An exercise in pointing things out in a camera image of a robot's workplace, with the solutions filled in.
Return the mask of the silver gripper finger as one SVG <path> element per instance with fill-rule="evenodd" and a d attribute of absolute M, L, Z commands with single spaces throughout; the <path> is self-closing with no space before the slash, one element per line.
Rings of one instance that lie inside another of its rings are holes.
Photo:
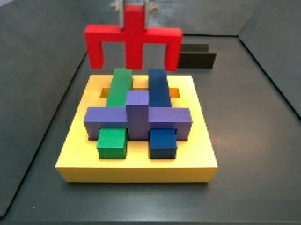
<path fill-rule="evenodd" d="M 156 0 L 144 1 L 144 10 L 145 10 L 145 28 L 149 28 L 150 24 L 150 15 L 160 9 L 160 5 Z"/>
<path fill-rule="evenodd" d="M 125 27 L 125 0 L 113 0 L 112 7 L 120 15 L 120 27 Z"/>

